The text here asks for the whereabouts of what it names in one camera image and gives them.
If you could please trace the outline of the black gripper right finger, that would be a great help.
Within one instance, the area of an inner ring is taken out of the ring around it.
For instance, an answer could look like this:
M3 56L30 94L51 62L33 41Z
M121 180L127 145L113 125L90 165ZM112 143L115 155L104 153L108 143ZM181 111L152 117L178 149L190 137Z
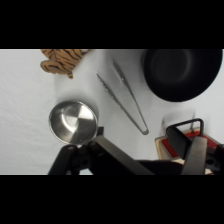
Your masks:
M184 160L183 175L202 175L209 169L214 175L224 175L224 146L211 147L203 132L188 137L177 127L167 128L168 142Z

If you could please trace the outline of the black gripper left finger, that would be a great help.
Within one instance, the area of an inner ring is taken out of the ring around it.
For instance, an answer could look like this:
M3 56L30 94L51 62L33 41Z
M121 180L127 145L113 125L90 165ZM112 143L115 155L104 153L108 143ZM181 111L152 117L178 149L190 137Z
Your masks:
M153 175L104 136L77 147L65 145L54 160L49 175L79 175L88 169L93 175Z

